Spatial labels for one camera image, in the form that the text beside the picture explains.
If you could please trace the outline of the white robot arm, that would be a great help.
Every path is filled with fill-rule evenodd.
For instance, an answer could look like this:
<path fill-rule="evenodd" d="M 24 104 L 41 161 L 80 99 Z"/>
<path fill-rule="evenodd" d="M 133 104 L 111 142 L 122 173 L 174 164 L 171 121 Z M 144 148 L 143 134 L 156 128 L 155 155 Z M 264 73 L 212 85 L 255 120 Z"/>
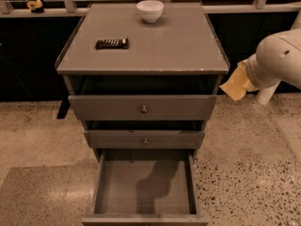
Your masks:
<path fill-rule="evenodd" d="M 246 60 L 246 89 L 267 89 L 278 82 L 301 89 L 301 29 L 272 34 Z"/>

